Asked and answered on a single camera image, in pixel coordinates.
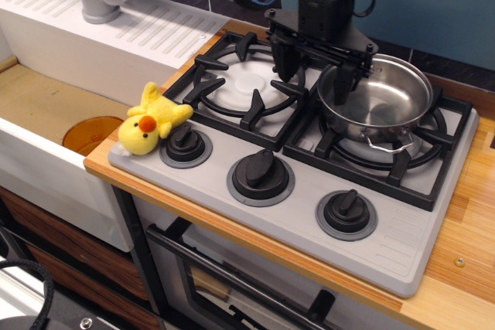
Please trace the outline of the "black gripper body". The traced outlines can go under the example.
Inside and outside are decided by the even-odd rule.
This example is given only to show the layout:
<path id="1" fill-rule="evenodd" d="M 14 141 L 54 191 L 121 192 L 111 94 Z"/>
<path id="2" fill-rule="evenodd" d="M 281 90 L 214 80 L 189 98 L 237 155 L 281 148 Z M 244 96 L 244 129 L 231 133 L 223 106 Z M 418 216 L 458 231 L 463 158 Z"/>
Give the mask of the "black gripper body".
<path id="1" fill-rule="evenodd" d="M 355 0 L 298 0 L 297 9 L 269 9 L 268 39 L 273 34 L 293 39 L 300 55 L 330 65 L 352 63 L 367 77 L 377 45 L 354 27 Z"/>

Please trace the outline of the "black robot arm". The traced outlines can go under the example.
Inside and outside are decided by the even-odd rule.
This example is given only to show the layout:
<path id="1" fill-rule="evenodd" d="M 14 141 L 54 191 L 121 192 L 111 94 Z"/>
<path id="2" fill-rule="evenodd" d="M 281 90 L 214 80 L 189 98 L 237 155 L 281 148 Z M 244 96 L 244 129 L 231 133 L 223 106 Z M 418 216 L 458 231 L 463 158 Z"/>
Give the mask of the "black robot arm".
<path id="1" fill-rule="evenodd" d="M 304 56 L 336 67 L 334 102 L 346 103 L 350 92 L 370 74 L 377 45 L 353 24 L 355 0 L 298 0 L 297 9 L 276 10 L 275 0 L 234 0 L 251 10 L 265 11 L 268 38 L 279 77 L 287 82 Z"/>

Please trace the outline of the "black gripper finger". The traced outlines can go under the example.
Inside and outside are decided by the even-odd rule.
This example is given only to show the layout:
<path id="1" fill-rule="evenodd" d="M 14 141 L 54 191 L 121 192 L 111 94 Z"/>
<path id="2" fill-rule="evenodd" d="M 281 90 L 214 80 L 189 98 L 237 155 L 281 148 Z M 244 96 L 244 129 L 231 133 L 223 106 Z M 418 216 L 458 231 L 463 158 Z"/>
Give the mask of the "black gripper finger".
<path id="1" fill-rule="evenodd" d="M 344 105 L 351 91 L 359 83 L 364 72 L 352 63 L 343 63 L 336 69 L 336 78 L 333 83 L 334 104 Z"/>
<path id="2" fill-rule="evenodd" d="M 293 39 L 279 34 L 270 37 L 271 54 L 280 79 L 289 82 L 297 72 L 300 55 Z"/>

